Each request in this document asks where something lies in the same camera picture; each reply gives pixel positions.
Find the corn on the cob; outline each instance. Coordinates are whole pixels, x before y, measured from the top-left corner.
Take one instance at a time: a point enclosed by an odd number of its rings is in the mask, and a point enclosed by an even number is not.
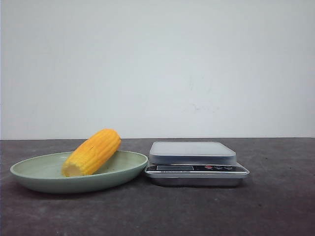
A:
[[[119,148],[118,133],[102,129],[82,143],[62,166],[62,175],[86,176],[97,171]]]

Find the dark countertop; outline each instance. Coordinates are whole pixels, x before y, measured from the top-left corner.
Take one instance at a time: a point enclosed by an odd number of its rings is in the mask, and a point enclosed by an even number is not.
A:
[[[148,155],[154,141],[120,150]],[[2,236],[314,235],[315,139],[221,138],[251,171],[236,188],[161,187],[144,175],[103,191],[56,195],[20,186],[16,162],[71,151],[83,140],[1,141]]]

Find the plate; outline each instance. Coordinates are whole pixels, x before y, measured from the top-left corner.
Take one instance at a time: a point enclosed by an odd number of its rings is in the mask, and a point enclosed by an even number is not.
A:
[[[126,183],[146,167],[148,158],[131,151],[115,154],[89,176],[64,177],[61,167],[72,152],[33,157],[14,164],[10,171],[24,187],[45,193],[82,193]]]

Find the digital scale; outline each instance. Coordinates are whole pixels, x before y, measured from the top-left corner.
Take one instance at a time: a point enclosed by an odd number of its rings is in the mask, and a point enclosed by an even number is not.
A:
[[[237,186],[249,173],[218,142],[155,142],[145,169],[162,186]]]

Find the white wall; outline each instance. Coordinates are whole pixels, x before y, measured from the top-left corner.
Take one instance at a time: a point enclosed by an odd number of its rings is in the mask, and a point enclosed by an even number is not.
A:
[[[313,0],[2,0],[1,138],[315,137]]]

